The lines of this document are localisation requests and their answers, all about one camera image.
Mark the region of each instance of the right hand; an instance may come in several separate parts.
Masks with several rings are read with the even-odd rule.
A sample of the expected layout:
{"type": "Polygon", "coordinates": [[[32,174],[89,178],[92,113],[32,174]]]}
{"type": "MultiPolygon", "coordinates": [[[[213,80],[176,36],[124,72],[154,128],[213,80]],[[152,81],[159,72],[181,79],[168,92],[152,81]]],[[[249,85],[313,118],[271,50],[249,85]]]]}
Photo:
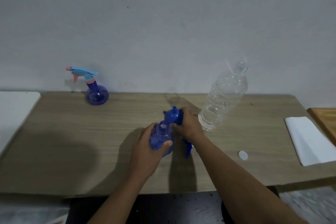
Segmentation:
{"type": "Polygon", "coordinates": [[[191,113],[187,107],[182,107],[180,110],[183,111],[183,122],[181,126],[177,124],[172,124],[174,131],[182,135],[189,142],[194,144],[196,140],[204,137],[204,131],[200,122],[198,121],[198,115],[191,113]]]}

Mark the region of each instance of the hand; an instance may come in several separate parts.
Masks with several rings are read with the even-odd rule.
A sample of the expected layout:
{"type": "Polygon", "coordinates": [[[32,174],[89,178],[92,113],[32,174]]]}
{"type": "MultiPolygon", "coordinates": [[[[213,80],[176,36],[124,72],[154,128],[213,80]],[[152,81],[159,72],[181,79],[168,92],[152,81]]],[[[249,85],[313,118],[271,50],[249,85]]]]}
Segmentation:
{"type": "Polygon", "coordinates": [[[198,121],[198,115],[191,113],[187,107],[182,107],[181,110],[184,113],[182,125],[172,124],[172,127],[182,137],[194,144],[196,140],[205,136],[202,126],[198,121]]]}
{"type": "Polygon", "coordinates": [[[155,124],[157,123],[150,124],[142,131],[132,148],[129,165],[130,175],[136,176],[143,182],[152,176],[162,159],[162,155],[173,145],[172,141],[166,141],[157,151],[153,151],[149,147],[149,136],[155,124]]]}

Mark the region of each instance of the pink trigger sprayer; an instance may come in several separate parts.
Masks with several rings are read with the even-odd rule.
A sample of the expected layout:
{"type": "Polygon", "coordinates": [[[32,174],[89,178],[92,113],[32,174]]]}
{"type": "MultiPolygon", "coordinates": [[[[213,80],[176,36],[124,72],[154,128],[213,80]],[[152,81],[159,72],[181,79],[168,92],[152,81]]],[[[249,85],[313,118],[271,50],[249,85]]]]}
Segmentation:
{"type": "Polygon", "coordinates": [[[97,75],[98,72],[72,66],[66,66],[65,70],[71,71],[73,75],[73,83],[77,82],[78,77],[84,76],[86,85],[89,87],[86,91],[86,99],[91,105],[102,105],[107,101],[109,92],[104,86],[98,85],[93,77],[94,75],[97,75]]]}

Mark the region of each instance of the dark floor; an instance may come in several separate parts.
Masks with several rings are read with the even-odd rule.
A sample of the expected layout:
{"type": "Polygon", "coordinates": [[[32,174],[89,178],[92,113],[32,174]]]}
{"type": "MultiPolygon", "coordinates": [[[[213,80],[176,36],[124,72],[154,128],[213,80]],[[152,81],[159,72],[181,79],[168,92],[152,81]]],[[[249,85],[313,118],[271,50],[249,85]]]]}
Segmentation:
{"type": "MultiPolygon", "coordinates": [[[[276,195],[275,187],[269,188],[276,195]]],[[[66,224],[85,224],[107,197],[74,198],[66,224]]],[[[186,194],[139,195],[129,223],[233,223],[216,191],[186,194]]]]}

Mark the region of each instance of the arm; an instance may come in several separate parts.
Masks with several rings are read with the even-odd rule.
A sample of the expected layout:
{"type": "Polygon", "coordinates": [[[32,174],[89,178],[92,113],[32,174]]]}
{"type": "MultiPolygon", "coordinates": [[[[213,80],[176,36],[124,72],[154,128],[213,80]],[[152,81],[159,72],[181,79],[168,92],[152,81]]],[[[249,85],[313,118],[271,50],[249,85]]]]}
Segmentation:
{"type": "Polygon", "coordinates": [[[183,123],[173,128],[194,145],[235,223],[306,223],[215,146],[204,135],[197,115],[185,107],[182,110],[183,123]]]}
{"type": "Polygon", "coordinates": [[[154,123],[145,128],[134,143],[128,174],[119,182],[88,224],[126,223],[139,192],[155,172],[164,152],[173,144],[172,141],[166,141],[159,150],[151,150],[149,135],[153,127],[154,123]]]}

